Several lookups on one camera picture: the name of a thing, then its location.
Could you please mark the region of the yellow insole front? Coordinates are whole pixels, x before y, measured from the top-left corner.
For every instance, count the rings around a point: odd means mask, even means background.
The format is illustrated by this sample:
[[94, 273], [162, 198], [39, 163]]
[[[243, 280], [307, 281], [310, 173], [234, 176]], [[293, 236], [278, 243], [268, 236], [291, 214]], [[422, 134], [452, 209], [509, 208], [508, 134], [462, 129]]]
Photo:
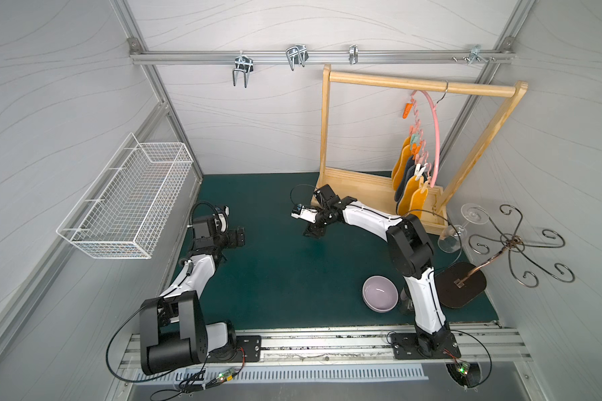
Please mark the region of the yellow insole front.
[[426, 199], [428, 197], [429, 184], [427, 182], [421, 183], [420, 187], [413, 193], [411, 197], [410, 213], [415, 217], [421, 219]]

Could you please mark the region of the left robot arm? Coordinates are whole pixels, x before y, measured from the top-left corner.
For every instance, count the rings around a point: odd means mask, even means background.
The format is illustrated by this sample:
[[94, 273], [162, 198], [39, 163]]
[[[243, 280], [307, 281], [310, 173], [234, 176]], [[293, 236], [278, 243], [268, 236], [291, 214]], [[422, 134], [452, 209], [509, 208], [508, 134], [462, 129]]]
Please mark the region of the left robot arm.
[[205, 217], [189, 217], [192, 245], [180, 260], [182, 270], [159, 297], [140, 307], [140, 365], [146, 375], [202, 364], [209, 355], [230, 358], [237, 350], [231, 322], [205, 323], [200, 303], [226, 248], [245, 245], [242, 227], [229, 228], [229, 207], [216, 207]]

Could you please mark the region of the pink clip hanger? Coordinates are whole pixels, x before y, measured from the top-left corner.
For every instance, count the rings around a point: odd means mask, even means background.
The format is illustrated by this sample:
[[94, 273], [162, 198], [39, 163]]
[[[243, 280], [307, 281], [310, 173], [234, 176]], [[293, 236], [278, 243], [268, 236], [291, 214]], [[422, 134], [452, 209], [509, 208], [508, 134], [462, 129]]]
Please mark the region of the pink clip hanger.
[[401, 114], [403, 120], [412, 118], [408, 134], [412, 158], [416, 165], [425, 169], [425, 180], [430, 187], [436, 185], [441, 164], [441, 125], [437, 107], [446, 98], [448, 86], [446, 82], [443, 95], [437, 100], [426, 90], [411, 90]]

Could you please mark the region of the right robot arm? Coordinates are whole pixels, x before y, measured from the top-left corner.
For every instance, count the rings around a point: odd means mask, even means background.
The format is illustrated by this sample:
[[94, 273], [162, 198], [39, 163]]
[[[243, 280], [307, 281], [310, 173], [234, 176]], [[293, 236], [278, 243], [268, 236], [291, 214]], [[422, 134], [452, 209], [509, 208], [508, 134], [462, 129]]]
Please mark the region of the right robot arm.
[[402, 217], [381, 212], [352, 196], [341, 198], [330, 185], [314, 190], [313, 196], [319, 203], [317, 207], [297, 204], [291, 212], [292, 217], [308, 222], [304, 235], [320, 238], [328, 225], [342, 222], [386, 241], [391, 263], [404, 277], [412, 301], [416, 352], [426, 358], [443, 352], [445, 341], [453, 333], [436, 290], [434, 247], [421, 220], [413, 214]]

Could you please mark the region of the wooden clothes rack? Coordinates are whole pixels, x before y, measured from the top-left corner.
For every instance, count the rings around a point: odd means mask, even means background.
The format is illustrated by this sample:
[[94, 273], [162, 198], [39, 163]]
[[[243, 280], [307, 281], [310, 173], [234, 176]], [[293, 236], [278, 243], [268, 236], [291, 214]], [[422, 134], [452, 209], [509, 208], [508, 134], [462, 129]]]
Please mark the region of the wooden clothes rack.
[[[433, 137], [428, 140], [423, 132], [415, 98], [406, 104], [404, 115], [412, 115], [414, 122], [390, 177], [328, 167], [328, 128], [330, 87], [333, 83], [375, 86], [408, 90], [411, 95], [422, 94], [431, 110]], [[528, 83], [519, 81], [514, 86], [446, 83], [436, 80], [417, 80], [380, 75], [360, 75], [332, 70], [326, 65], [322, 81], [321, 141], [319, 152], [319, 179], [317, 185], [330, 185], [339, 195], [351, 195], [382, 212], [407, 212], [409, 207], [421, 207], [421, 220], [432, 235], [442, 234], [446, 222], [446, 206], [470, 171], [481, 158], [494, 137], [504, 126], [528, 90]], [[442, 95], [476, 95], [503, 99], [495, 116], [469, 152], [456, 175], [446, 187], [436, 183], [441, 167], [441, 129], [432, 92]]]

